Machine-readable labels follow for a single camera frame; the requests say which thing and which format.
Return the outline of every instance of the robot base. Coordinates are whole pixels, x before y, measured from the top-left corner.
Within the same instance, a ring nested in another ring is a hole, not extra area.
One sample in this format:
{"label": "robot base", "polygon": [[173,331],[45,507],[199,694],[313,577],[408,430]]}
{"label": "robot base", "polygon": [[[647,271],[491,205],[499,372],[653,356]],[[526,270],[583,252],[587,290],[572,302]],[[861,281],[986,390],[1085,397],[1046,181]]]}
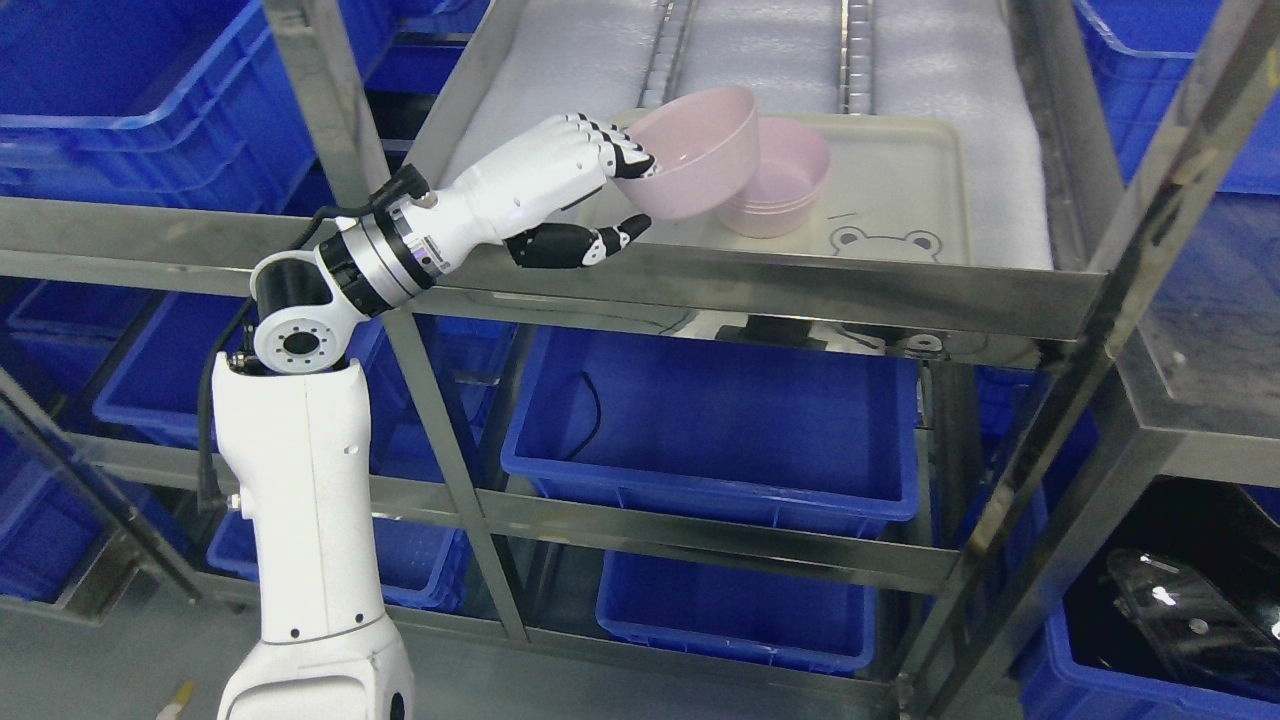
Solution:
{"label": "robot base", "polygon": [[413,671],[390,618],[311,642],[257,643],[223,691],[218,720],[406,720]]}

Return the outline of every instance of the frog cartoon print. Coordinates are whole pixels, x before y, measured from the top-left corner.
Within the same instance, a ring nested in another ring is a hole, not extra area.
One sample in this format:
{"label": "frog cartoon print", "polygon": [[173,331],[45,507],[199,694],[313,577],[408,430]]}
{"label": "frog cartoon print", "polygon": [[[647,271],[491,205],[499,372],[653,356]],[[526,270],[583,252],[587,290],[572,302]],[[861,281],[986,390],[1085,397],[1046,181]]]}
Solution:
{"label": "frog cartoon print", "polygon": [[928,231],[911,231],[901,237],[867,234],[861,228],[842,225],[832,231],[831,246],[837,258],[868,258],[906,263],[937,263],[942,240]]}

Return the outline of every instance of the floor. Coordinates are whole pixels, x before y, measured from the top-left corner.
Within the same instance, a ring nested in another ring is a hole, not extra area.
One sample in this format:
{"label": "floor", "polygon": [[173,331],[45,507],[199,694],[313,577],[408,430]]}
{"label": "floor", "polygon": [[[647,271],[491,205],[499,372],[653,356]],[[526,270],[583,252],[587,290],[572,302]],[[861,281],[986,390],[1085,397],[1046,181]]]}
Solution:
{"label": "floor", "polygon": [[[215,716],[221,683],[257,637],[257,614],[187,606],[137,583],[101,628],[0,612],[0,717],[151,720],[184,680],[183,720]],[[861,712],[769,687],[639,673],[407,630],[417,717],[832,719]]]}

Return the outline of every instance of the robotic hand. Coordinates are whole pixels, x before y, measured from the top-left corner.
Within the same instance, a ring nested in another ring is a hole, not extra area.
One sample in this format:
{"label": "robotic hand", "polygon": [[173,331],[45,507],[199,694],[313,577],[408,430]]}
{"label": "robotic hand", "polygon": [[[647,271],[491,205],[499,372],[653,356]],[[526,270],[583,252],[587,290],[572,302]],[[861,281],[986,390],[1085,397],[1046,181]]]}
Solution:
{"label": "robotic hand", "polygon": [[654,172],[653,156],[626,133],[581,114],[543,120],[444,190],[430,191],[406,165],[314,251],[278,252],[253,269],[255,355],[276,373],[329,368],[357,323],[430,288],[479,245],[506,243],[524,268],[594,265],[648,229],[649,218],[600,229],[544,220],[609,178]]}
{"label": "robotic hand", "polygon": [[404,167],[316,250],[255,268],[257,363],[219,354],[211,384],[219,448],[253,521],[262,629],[227,683],[219,720],[413,716],[413,674],[374,548],[369,389],[358,363],[334,366],[357,323],[430,288],[477,245],[506,243],[525,268],[618,252],[648,217],[600,229],[544,220],[609,178],[652,172],[654,159],[617,128],[559,115],[445,190],[429,191]]}

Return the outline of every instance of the white foam sheet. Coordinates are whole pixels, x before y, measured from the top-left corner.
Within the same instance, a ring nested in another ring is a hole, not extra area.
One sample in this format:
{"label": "white foam sheet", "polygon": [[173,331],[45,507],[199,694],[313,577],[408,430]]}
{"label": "white foam sheet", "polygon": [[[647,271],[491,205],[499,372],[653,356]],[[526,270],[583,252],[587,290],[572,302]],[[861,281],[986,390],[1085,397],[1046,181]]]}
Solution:
{"label": "white foam sheet", "polygon": [[678,95],[741,85],[765,113],[837,113],[838,77],[838,1],[700,0]]}
{"label": "white foam sheet", "polygon": [[[529,0],[502,69],[444,179],[543,118],[636,106],[660,0]],[[1039,138],[1014,63],[1004,0],[877,0],[876,113],[959,131],[972,263],[1051,269]],[[700,0],[678,94],[753,88],[764,111],[835,113],[838,0]]]}
{"label": "white foam sheet", "polygon": [[452,182],[543,118],[586,113],[608,120],[635,108],[663,5],[655,0],[529,0],[507,59],[443,179]]}
{"label": "white foam sheet", "polygon": [[1052,269],[1039,137],[1002,5],[877,0],[876,113],[960,132],[975,265]]}

